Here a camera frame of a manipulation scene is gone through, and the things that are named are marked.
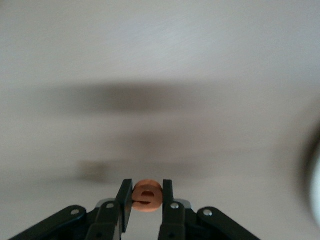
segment orange object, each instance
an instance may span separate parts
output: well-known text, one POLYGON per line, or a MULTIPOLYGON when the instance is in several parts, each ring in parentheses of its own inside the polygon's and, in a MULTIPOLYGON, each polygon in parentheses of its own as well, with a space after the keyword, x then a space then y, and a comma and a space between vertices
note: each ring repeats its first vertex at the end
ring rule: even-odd
POLYGON ((132 200, 135 210, 144 213, 154 212, 163 202, 162 187, 154 180, 141 180, 134 186, 132 200))

